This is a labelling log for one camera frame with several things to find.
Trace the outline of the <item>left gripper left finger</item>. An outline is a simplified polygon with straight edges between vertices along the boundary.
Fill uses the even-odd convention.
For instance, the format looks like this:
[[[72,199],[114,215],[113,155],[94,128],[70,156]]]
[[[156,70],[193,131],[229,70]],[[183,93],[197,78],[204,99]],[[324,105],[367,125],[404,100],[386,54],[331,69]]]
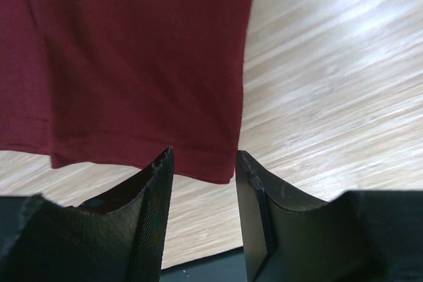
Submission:
[[[174,153],[79,206],[1,198],[2,281],[158,281]]]

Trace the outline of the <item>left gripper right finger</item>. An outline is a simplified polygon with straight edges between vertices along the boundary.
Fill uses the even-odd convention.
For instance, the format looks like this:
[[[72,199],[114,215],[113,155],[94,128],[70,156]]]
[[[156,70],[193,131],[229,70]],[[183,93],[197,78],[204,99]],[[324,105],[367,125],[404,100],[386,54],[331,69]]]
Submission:
[[[239,151],[235,181],[249,281],[421,281],[422,192],[309,195]]]

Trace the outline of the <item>dark maroon t shirt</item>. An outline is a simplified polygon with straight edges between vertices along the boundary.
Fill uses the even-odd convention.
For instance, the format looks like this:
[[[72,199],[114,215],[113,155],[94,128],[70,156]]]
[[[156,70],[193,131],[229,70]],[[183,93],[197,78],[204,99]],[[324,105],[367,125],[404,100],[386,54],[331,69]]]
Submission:
[[[252,0],[1,0],[1,149],[233,176]]]

